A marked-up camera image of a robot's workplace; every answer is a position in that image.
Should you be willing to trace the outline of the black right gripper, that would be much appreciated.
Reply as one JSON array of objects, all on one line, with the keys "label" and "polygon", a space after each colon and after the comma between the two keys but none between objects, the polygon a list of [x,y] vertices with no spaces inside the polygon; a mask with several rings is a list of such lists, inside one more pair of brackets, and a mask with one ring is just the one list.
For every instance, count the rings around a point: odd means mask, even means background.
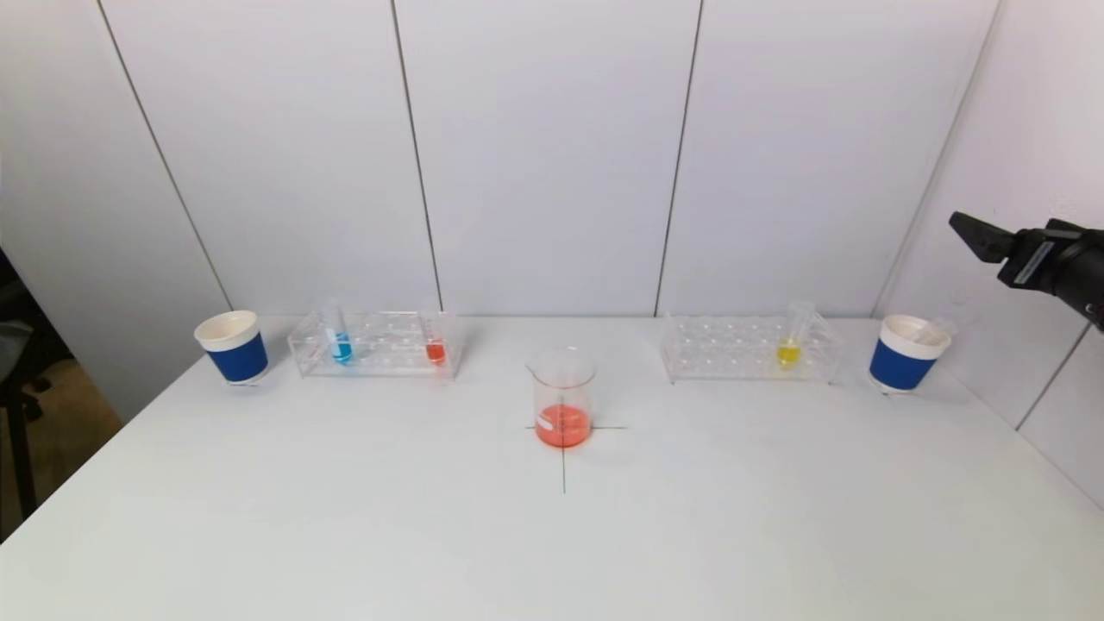
[{"label": "black right gripper", "polygon": [[1000,282],[1061,299],[1103,330],[1103,231],[1057,219],[1013,233],[960,211],[951,229],[981,263],[1000,264]]}]

